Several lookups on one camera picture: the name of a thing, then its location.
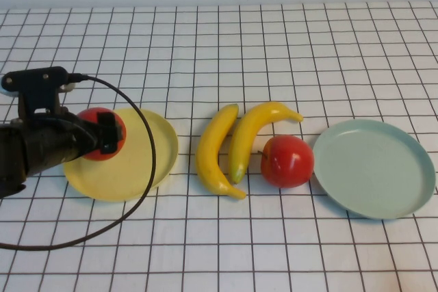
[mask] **yellow plate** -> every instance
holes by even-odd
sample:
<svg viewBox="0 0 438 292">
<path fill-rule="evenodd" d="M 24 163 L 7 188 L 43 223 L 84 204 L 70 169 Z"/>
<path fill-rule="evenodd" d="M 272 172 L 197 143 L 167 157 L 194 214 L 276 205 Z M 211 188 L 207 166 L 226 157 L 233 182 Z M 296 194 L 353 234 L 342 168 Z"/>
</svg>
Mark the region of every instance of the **yellow plate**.
<svg viewBox="0 0 438 292">
<path fill-rule="evenodd" d="M 106 161 L 80 157 L 64 164 L 68 182 L 79 192 L 97 200 L 126 201 L 139 198 L 149 182 L 152 167 L 151 143 L 143 121 L 133 109 L 115 111 L 125 123 L 127 136 L 120 152 Z M 169 174 L 178 155 L 178 137 L 170 123 L 142 109 L 151 126 L 157 150 L 157 169 L 152 188 Z"/>
</svg>

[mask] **plate rim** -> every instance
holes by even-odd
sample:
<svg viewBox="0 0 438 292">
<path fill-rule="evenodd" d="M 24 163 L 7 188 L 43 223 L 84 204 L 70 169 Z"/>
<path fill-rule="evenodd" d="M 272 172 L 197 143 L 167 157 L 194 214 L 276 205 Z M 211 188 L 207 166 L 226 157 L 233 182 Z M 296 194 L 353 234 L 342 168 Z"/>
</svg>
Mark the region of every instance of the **plate rim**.
<svg viewBox="0 0 438 292">
<path fill-rule="evenodd" d="M 397 133 L 403 135 L 404 137 L 406 137 L 410 142 L 412 142 L 413 144 L 415 144 L 415 146 L 417 147 L 417 149 L 421 150 L 421 152 L 425 155 L 425 159 L 427 161 L 427 163 L 423 163 L 422 161 L 422 165 L 427 167 L 428 169 L 431 169 L 431 172 L 433 172 L 434 177 L 435 177 L 435 181 L 433 182 L 433 188 L 431 188 L 430 192 L 425 191 L 424 193 L 427 194 L 427 197 L 425 199 L 425 201 L 423 203 L 421 203 L 420 206 L 418 206 L 417 208 L 415 208 L 413 211 L 409 210 L 409 211 L 405 211 L 402 215 L 399 216 L 381 216 L 381 217 L 373 217 L 370 215 L 366 215 L 357 211 L 354 211 L 352 209 L 349 209 L 348 207 L 346 207 L 344 204 L 342 204 L 342 202 L 340 202 L 336 196 L 330 194 L 327 191 L 327 188 L 324 186 L 323 180 L 320 178 L 321 174 L 318 172 L 319 171 L 319 166 L 317 166 L 317 161 L 319 159 L 319 157 L 317 157 L 317 153 L 321 152 L 323 147 L 323 142 L 328 138 L 327 136 L 329 135 L 329 133 L 331 131 L 334 130 L 335 127 L 337 127 L 339 129 L 339 127 L 342 127 L 343 125 L 347 125 L 347 124 L 352 124 L 352 123 L 356 123 L 360 126 L 360 124 L 366 123 L 366 124 L 373 124 L 374 127 L 377 127 L 378 130 L 381 130 L 381 128 L 379 127 L 385 127 L 386 129 L 392 129 L 393 131 L 396 131 Z M 317 138 L 317 140 L 315 141 L 315 144 L 313 145 L 313 154 L 315 157 L 315 165 L 314 165 L 314 174 L 315 177 L 317 178 L 321 188 L 327 193 L 327 196 L 329 196 L 332 200 L 334 200 L 339 206 L 341 206 L 342 208 L 344 208 L 345 210 L 348 210 L 350 212 L 356 213 L 362 217 L 366 217 L 369 219 L 375 219 L 375 220 L 393 220 L 393 219 L 398 219 L 401 217 L 405 217 L 409 214 L 412 214 L 418 210 L 420 210 L 422 207 L 424 207 L 424 205 L 426 205 L 428 203 L 428 201 L 432 198 L 432 196 L 434 195 L 434 191 L 435 191 L 435 185 L 436 185 L 436 171 L 435 171 L 435 165 L 433 164 L 432 159 L 430 158 L 428 152 L 424 149 L 424 147 L 412 136 L 410 136 L 407 132 L 403 131 L 402 129 L 386 123 L 386 122 L 381 122 L 381 121 L 377 121 L 377 120 L 370 120 L 370 119 L 351 119 L 351 120 L 346 120 L 343 122 L 339 122 L 337 124 L 334 124 L 333 126 L 327 128 L 325 131 L 323 131 Z"/>
<path fill-rule="evenodd" d="M 156 118 L 159 118 L 160 120 L 162 120 L 163 122 L 165 122 L 169 127 L 170 130 L 172 131 L 172 136 L 175 138 L 176 141 L 176 151 L 175 151 L 175 158 L 173 159 L 173 163 L 171 165 L 171 167 L 169 168 L 167 174 L 165 174 L 163 176 L 163 178 L 160 181 L 157 181 L 152 184 L 151 190 L 154 190 L 155 188 L 157 188 L 159 185 L 161 185 L 163 183 L 163 181 L 166 180 L 166 178 L 168 177 L 168 175 L 170 174 L 170 172 L 172 171 L 172 169 L 175 167 L 176 163 L 177 163 L 177 159 L 178 159 L 178 154 L 179 154 L 179 139 L 178 139 L 178 135 L 177 132 L 175 131 L 175 128 L 171 125 L 171 123 L 165 119 L 165 117 L 161 116 L 160 114 L 151 111 L 149 109 L 140 109 L 142 111 L 142 113 L 148 113 L 148 114 L 152 114 L 153 116 L 155 116 Z M 120 109 L 114 109 L 113 110 L 115 113 L 120 113 L 121 111 L 134 111 L 134 109 L 130 108 L 130 107 L 124 107 L 124 108 L 120 108 Z M 74 190 L 78 191 L 79 193 L 83 194 L 84 196 L 91 198 L 93 200 L 98 200 L 98 201 L 103 201 L 103 202 L 126 202 L 126 201 L 130 201 L 130 200 L 135 200 L 136 198 L 139 198 L 142 195 L 142 192 L 136 194 L 136 195 L 132 195 L 129 196 L 128 198 L 118 198 L 118 199 L 108 199 L 108 198 L 93 198 L 92 196 L 87 195 L 86 193 L 84 193 L 84 189 L 78 187 L 78 184 L 72 183 L 72 180 L 68 177 L 70 175 L 70 172 L 73 171 L 73 169 L 71 168 L 72 166 L 72 162 L 74 161 L 78 161 L 80 158 L 63 163 L 62 165 L 62 169 L 64 172 L 64 175 L 68 181 L 68 183 L 74 188 Z"/>
</svg>

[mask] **black metal bracket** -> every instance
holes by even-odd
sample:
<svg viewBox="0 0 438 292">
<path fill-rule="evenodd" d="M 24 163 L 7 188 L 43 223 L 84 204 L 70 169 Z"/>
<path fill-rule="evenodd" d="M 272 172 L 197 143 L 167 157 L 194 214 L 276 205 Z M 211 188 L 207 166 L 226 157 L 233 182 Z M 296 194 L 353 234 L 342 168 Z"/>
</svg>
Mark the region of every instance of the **black metal bracket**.
<svg viewBox="0 0 438 292">
<path fill-rule="evenodd" d="M 9 72 L 1 80 L 4 90 L 18 92 L 18 117 L 22 121 L 33 118 L 38 110 L 51 115 L 64 113 L 58 90 L 66 84 L 68 72 L 60 66 Z"/>
</svg>

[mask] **banana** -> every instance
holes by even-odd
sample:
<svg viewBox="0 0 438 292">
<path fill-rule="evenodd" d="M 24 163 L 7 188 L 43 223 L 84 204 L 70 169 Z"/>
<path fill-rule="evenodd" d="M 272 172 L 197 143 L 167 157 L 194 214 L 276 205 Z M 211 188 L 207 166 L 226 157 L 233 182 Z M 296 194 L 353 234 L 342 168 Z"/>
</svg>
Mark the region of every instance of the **banana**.
<svg viewBox="0 0 438 292">
<path fill-rule="evenodd" d="M 231 104 L 223 107 L 214 116 L 201 136 L 196 149 L 195 162 L 201 182 L 211 193 L 241 200 L 246 197 L 246 193 L 232 186 L 218 165 L 220 145 L 233 126 L 238 112 L 239 105 Z"/>
<path fill-rule="evenodd" d="M 252 108 L 236 126 L 229 149 L 229 176 L 239 183 L 246 173 L 255 136 L 271 122 L 292 119 L 301 122 L 302 115 L 278 102 L 267 102 Z"/>
</svg>

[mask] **plastic fruit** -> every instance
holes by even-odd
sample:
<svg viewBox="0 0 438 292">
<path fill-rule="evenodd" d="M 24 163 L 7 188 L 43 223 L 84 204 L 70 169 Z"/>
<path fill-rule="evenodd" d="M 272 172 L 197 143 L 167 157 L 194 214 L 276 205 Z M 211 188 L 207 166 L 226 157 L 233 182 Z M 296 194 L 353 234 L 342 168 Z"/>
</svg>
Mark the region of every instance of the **plastic fruit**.
<svg viewBox="0 0 438 292">
<path fill-rule="evenodd" d="M 302 121 L 302 115 L 278 102 L 267 102 L 252 108 L 236 126 L 229 150 L 229 175 L 239 183 L 248 168 L 251 148 L 259 130 L 271 122 L 285 119 Z"/>
<path fill-rule="evenodd" d="M 101 150 L 93 150 L 92 152 L 85 154 L 83 156 L 83 158 L 88 159 L 88 160 L 104 161 L 104 160 L 111 159 L 122 149 L 123 145 L 125 144 L 125 140 L 126 140 L 125 123 L 123 122 L 122 118 L 120 116 L 118 116 L 118 114 L 113 112 L 112 110 L 106 109 L 104 107 L 93 107 L 91 109 L 86 109 L 86 110 L 80 112 L 79 114 L 77 114 L 77 116 L 79 116 L 81 119 L 84 119 L 87 121 L 97 122 L 97 114 L 101 113 L 101 112 L 112 112 L 114 114 L 114 116 L 116 117 L 116 121 L 122 127 L 123 139 L 117 143 L 117 151 L 116 152 L 111 153 L 111 154 L 102 154 Z"/>
<path fill-rule="evenodd" d="M 232 186 L 220 171 L 218 153 L 225 136 L 233 126 L 239 106 L 231 104 L 223 107 L 210 121 L 199 141 L 196 149 L 196 172 L 201 183 L 211 193 L 228 195 L 233 198 L 243 199 L 246 193 Z"/>
<path fill-rule="evenodd" d="M 261 157 L 261 173 L 272 185 L 297 187 L 306 183 L 313 172 L 313 151 L 300 138 L 280 135 L 266 143 Z"/>
</svg>

